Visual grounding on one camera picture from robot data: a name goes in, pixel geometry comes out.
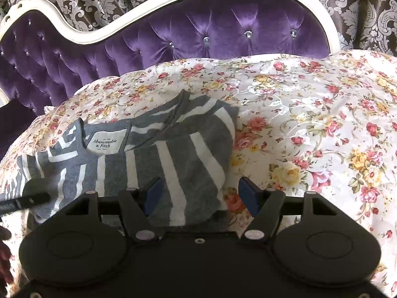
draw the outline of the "floral fabric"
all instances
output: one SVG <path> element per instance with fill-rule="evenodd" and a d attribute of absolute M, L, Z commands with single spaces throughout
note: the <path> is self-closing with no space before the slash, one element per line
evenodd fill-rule
<path fill-rule="evenodd" d="M 108 122 L 140 115 L 181 89 L 207 94 L 240 108 L 224 186 L 230 230 L 241 234 L 252 219 L 237 194 L 241 176 L 289 196 L 314 190 L 379 241 L 382 260 L 372 281 L 391 297 L 397 290 L 396 66 L 392 56 L 352 50 L 322 60 L 283 54 L 182 59 L 102 78 L 38 117 L 13 143 L 0 163 L 1 189 L 16 175 L 17 156 L 54 145 L 78 117 Z M 17 228 L 15 273 L 26 226 L 21 219 L 19 213 L 4 218 Z M 282 226 L 298 222 L 299 216 L 284 218 Z"/>

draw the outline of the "gray and white striped sweater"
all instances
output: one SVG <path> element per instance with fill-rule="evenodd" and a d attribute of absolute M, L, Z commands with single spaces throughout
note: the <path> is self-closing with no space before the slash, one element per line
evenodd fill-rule
<path fill-rule="evenodd" d="M 19 173 L 0 199 L 47 191 L 53 200 L 33 211 L 44 221 L 87 190 L 115 196 L 162 177 L 164 194 L 150 222 L 204 222 L 220 208 L 237 114 L 238 108 L 225 102 L 183 90 L 136 118 L 100 124 L 78 119 L 53 148 L 17 158 Z M 35 187 L 24 191 L 30 179 Z"/>

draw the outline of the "pink rose print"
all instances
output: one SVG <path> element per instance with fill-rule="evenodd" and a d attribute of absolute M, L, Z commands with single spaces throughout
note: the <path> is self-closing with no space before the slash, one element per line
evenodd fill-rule
<path fill-rule="evenodd" d="M 361 100 L 359 104 L 368 111 L 375 111 L 376 104 L 374 101 Z"/>
<path fill-rule="evenodd" d="M 376 151 L 368 150 L 367 151 L 368 158 L 373 161 L 376 165 L 381 165 L 383 163 L 382 152 L 377 153 Z"/>
<path fill-rule="evenodd" d="M 224 196 L 224 200 L 226 202 L 229 212 L 241 213 L 243 212 L 243 210 L 245 210 L 243 201 L 238 194 L 227 194 Z"/>
<path fill-rule="evenodd" d="M 395 292 L 396 289 L 397 289 L 397 281 L 395 281 L 395 282 L 393 283 L 393 286 L 392 286 L 392 293 Z"/>
<path fill-rule="evenodd" d="M 334 85 L 326 85 L 327 89 L 332 93 L 332 94 L 337 94 L 339 92 L 339 88 L 334 86 Z"/>
<path fill-rule="evenodd" d="M 162 72 L 160 75 L 158 75 L 158 78 L 163 79 L 163 78 L 166 78 L 167 76 L 168 76 L 168 73 Z"/>
<path fill-rule="evenodd" d="M 204 65 L 203 64 L 196 64 L 193 66 L 193 69 L 196 71 L 200 71 L 202 69 L 204 69 Z"/>
<path fill-rule="evenodd" d="M 330 137 L 333 137 L 335 132 L 339 129 L 339 124 L 335 120 L 331 121 L 330 124 L 326 127 L 325 132 Z"/>
<path fill-rule="evenodd" d="M 324 186 L 331 185 L 331 175 L 329 170 L 324 170 L 322 172 L 310 172 L 312 174 L 313 183 L 311 190 L 321 193 Z"/>
<path fill-rule="evenodd" d="M 226 90 L 233 90 L 239 86 L 238 82 L 226 83 Z"/>
<path fill-rule="evenodd" d="M 316 158 L 321 158 L 322 157 L 322 151 L 321 150 L 316 150 L 313 152 L 313 156 Z"/>
<path fill-rule="evenodd" d="M 248 121 L 247 126 L 251 128 L 252 131 L 260 132 L 266 126 L 266 121 L 264 118 L 256 116 Z"/>
<path fill-rule="evenodd" d="M 309 168 L 309 162 L 302 160 L 299 157 L 293 157 L 292 162 L 295 165 L 299 166 L 302 170 L 306 170 L 307 168 Z"/>
<path fill-rule="evenodd" d="M 273 183 L 271 188 L 277 189 L 277 190 L 285 190 L 283 186 L 281 186 L 279 183 Z"/>
<path fill-rule="evenodd" d="M 51 123 L 51 124 L 50 124 L 50 129 L 51 129 L 52 131 L 55 131 L 57 128 L 58 128 L 58 123 Z"/>
<path fill-rule="evenodd" d="M 323 101 L 325 104 L 332 104 L 333 100 L 331 100 L 329 97 L 323 97 Z"/>
<path fill-rule="evenodd" d="M 95 115 L 98 116 L 99 114 L 101 114 L 105 109 L 101 108 L 95 111 Z"/>
<path fill-rule="evenodd" d="M 373 136 L 376 137 L 378 135 L 378 126 L 374 123 L 367 123 L 367 131 Z"/>
<path fill-rule="evenodd" d="M 140 101 L 140 95 L 132 94 L 132 95 L 128 95 L 128 97 L 129 97 L 130 100 L 133 101 L 133 102 L 138 102 L 138 101 Z"/>
<path fill-rule="evenodd" d="M 311 60 L 309 63 L 311 66 L 319 67 L 321 64 L 318 61 Z"/>
<path fill-rule="evenodd" d="M 248 148 L 254 139 L 255 135 L 252 133 L 238 133 L 236 135 L 236 140 L 234 141 L 234 149 L 242 150 L 244 148 Z"/>
<path fill-rule="evenodd" d="M 281 62 L 276 62 L 273 64 L 273 67 L 277 70 L 277 71 L 281 71 L 284 69 L 284 63 Z"/>
<path fill-rule="evenodd" d="M 292 137 L 291 141 L 295 145 L 301 145 L 303 144 L 304 139 L 302 137 Z"/>
<path fill-rule="evenodd" d="M 376 198 L 380 195 L 380 192 L 376 187 L 368 188 L 366 186 L 361 187 L 360 200 L 363 203 L 376 203 Z"/>

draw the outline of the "metal bolt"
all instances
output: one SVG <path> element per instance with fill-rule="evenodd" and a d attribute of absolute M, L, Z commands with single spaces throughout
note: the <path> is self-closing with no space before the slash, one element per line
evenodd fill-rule
<path fill-rule="evenodd" d="M 43 298 L 39 293 L 31 293 L 29 298 Z"/>
<path fill-rule="evenodd" d="M 154 232 L 150 231 L 150 230 L 140 230 L 138 232 L 136 232 L 135 237 L 138 240 L 141 241 L 149 241 L 149 240 L 153 240 L 155 238 L 155 234 Z"/>
<path fill-rule="evenodd" d="M 260 240 L 264 238 L 265 234 L 264 232 L 260 230 L 249 230 L 244 233 L 245 237 L 250 240 Z"/>

